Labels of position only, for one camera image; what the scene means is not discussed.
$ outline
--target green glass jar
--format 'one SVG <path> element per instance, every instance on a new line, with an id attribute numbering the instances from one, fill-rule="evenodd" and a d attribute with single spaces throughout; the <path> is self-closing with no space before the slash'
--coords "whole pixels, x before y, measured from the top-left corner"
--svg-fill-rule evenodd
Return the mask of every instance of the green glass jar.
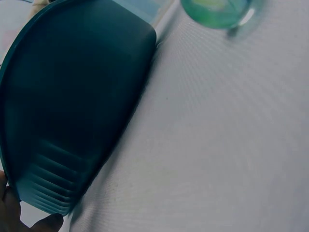
<path id="1" fill-rule="evenodd" d="M 181 0 L 196 22 L 215 29 L 233 28 L 247 14 L 252 0 Z"/>

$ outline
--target hand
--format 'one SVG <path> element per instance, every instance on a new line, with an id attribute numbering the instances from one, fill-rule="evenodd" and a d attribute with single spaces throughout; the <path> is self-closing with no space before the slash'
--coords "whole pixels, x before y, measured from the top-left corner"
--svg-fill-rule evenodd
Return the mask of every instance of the hand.
<path id="1" fill-rule="evenodd" d="M 6 187 L 4 172 L 0 171 L 0 232 L 58 232 L 63 224 L 60 214 L 50 215 L 28 228 L 20 221 L 19 200 L 11 187 Z"/>

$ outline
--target dark green plastic object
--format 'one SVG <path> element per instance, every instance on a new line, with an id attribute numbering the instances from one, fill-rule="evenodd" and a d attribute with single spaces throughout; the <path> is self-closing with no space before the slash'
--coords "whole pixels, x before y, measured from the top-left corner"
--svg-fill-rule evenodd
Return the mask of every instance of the dark green plastic object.
<path id="1" fill-rule="evenodd" d="M 111 0 L 56 1 L 23 28 L 0 69 L 1 160 L 21 200 L 74 207 L 134 111 L 155 42 Z"/>

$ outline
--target white fabric surface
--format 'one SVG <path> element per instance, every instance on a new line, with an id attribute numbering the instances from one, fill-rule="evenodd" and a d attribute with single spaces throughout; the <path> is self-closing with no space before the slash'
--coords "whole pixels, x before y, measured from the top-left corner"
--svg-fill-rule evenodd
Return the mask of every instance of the white fabric surface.
<path id="1" fill-rule="evenodd" d="M 71 232 L 309 231 L 309 1 L 237 33 L 182 10 Z"/>

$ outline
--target finger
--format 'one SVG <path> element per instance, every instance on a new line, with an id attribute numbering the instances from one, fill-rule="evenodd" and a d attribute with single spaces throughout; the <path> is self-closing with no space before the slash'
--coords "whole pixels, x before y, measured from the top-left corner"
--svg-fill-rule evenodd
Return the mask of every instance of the finger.
<path id="1" fill-rule="evenodd" d="M 6 184 L 8 183 L 3 171 L 0 171 L 0 199 L 3 198 Z"/>
<path id="2" fill-rule="evenodd" d="M 31 227 L 33 232 L 58 232 L 63 224 L 63 216 L 61 214 L 50 215 Z"/>
<path id="3" fill-rule="evenodd" d="M 21 208 L 16 193 L 11 187 L 7 187 L 4 193 L 3 202 L 13 217 L 20 218 Z"/>

